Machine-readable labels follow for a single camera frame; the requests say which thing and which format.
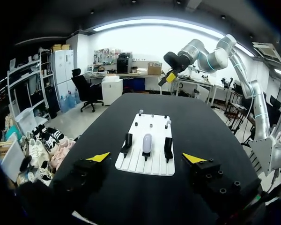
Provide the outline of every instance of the air conditioner vent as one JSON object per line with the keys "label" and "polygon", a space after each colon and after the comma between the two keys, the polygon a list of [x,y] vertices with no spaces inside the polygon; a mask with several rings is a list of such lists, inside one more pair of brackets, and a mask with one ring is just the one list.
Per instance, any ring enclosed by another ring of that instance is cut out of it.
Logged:
{"label": "air conditioner vent", "polygon": [[273,44],[253,42],[253,47],[264,59],[281,63],[281,57]]}

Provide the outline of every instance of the white capsule object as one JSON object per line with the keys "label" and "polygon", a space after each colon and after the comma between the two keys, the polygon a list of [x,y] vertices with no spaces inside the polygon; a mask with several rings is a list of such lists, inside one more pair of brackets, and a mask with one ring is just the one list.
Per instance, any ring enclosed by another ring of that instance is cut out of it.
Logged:
{"label": "white capsule object", "polygon": [[145,134],[144,139],[142,140],[142,151],[144,153],[150,153],[152,146],[152,135]]}
{"label": "white capsule object", "polygon": [[169,125],[169,124],[171,124],[171,123],[172,123],[172,121],[168,120],[168,121],[167,121],[167,124],[165,125],[165,127],[164,127],[164,128],[166,128],[166,129],[167,129],[167,128],[168,128],[168,125]]}

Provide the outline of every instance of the ceiling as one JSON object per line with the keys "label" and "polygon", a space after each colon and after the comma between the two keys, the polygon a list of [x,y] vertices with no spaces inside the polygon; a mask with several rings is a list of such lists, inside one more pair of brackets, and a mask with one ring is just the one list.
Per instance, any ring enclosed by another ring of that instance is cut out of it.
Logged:
{"label": "ceiling", "polygon": [[64,36],[102,23],[130,17],[173,17],[232,34],[254,52],[251,42],[275,45],[281,56],[279,34],[245,0],[51,0],[22,33],[20,40]]}

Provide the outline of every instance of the black bolt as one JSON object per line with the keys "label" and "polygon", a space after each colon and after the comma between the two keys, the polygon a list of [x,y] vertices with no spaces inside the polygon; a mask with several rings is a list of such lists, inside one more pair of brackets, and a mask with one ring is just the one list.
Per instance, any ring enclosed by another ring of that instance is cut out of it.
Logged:
{"label": "black bolt", "polygon": [[221,193],[221,194],[225,194],[226,192],[227,192],[227,190],[226,190],[225,188],[221,188],[221,189],[220,189],[220,193]]}

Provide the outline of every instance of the white tray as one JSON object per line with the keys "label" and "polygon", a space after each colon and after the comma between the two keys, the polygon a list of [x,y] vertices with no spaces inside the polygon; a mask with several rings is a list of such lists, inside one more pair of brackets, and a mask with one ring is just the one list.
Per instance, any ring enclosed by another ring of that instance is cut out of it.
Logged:
{"label": "white tray", "polygon": [[[135,115],[130,130],[128,133],[132,134],[132,146],[124,158],[123,153],[119,153],[116,161],[116,168],[125,172],[141,173],[147,175],[159,175],[159,176],[172,176],[175,173],[174,162],[174,149],[173,143],[171,151],[173,159],[166,162],[164,156],[164,142],[166,137],[172,137],[171,125],[165,129],[167,121],[170,120],[169,116],[154,115],[151,114],[139,114]],[[145,157],[142,156],[142,142],[145,134],[152,135],[152,147],[151,155],[145,161]]]}

